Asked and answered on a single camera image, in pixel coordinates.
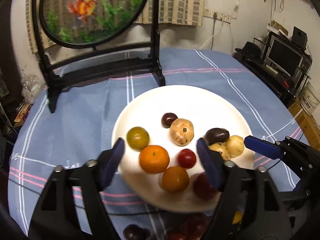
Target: bucket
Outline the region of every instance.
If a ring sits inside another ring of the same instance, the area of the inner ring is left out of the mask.
[[[311,84],[308,83],[303,90],[303,95],[300,98],[300,104],[303,110],[307,114],[312,115],[312,113],[317,108],[319,103],[320,103],[320,97],[318,93],[311,86]]]

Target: orange goldfish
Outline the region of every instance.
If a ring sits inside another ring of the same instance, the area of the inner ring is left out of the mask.
[[[68,3],[68,10],[86,23],[88,16],[94,15],[93,11],[96,8],[96,4],[96,0],[77,0],[76,5],[73,5],[72,2]]]

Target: curtain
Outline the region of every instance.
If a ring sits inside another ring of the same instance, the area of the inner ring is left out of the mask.
[[[114,6],[121,0],[107,0],[112,2]],[[159,0],[159,23],[162,24],[177,24],[177,25],[192,25],[202,26],[202,18],[204,11],[205,0]],[[71,28],[74,24],[70,14],[68,12],[66,4],[67,0],[49,0],[45,2],[44,14],[50,10],[55,10],[59,14],[60,27]],[[153,0],[148,0],[142,13],[139,15],[135,23],[138,24],[151,24],[152,23],[152,3]],[[97,5],[96,13],[98,16],[103,15],[103,8],[101,4]],[[96,22],[91,22],[89,19],[89,28],[99,28]],[[32,12],[31,12],[31,0],[26,0],[26,24],[29,37],[29,44],[32,53],[36,53],[37,47],[32,27]],[[73,30],[73,35],[79,35],[79,29]],[[45,49],[53,46],[55,43],[51,41],[43,32],[40,26],[40,36],[42,45]]]

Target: tablecloth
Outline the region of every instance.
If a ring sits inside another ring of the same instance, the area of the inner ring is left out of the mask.
[[[132,57],[129,52],[112,58]],[[73,63],[60,73],[104,61],[97,57]],[[301,129],[276,95],[254,74],[232,57],[215,51],[166,48],[160,62],[167,85],[183,84],[212,91],[232,103],[248,122],[254,136],[270,142],[285,136],[299,139]],[[11,216],[27,233],[33,209],[53,168],[83,165],[111,148],[111,133],[122,109],[141,93],[156,88],[151,74],[110,78],[84,87],[71,88],[59,96],[55,113],[47,107],[46,91],[37,98],[22,127],[10,159],[8,200]],[[301,141],[307,142],[304,136]],[[270,167],[276,161],[255,154],[254,168]],[[281,191],[291,191],[298,177],[282,162],[270,171]],[[81,228],[90,232],[83,208],[81,191],[74,189]],[[119,174],[101,193],[107,212],[119,233],[129,224],[151,232],[149,239],[163,239],[167,230],[177,226],[185,215],[158,212],[141,200]]]

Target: round fish tank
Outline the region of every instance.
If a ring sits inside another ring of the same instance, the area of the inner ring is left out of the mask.
[[[95,47],[123,33],[147,0],[40,0],[45,34],[72,49]]]

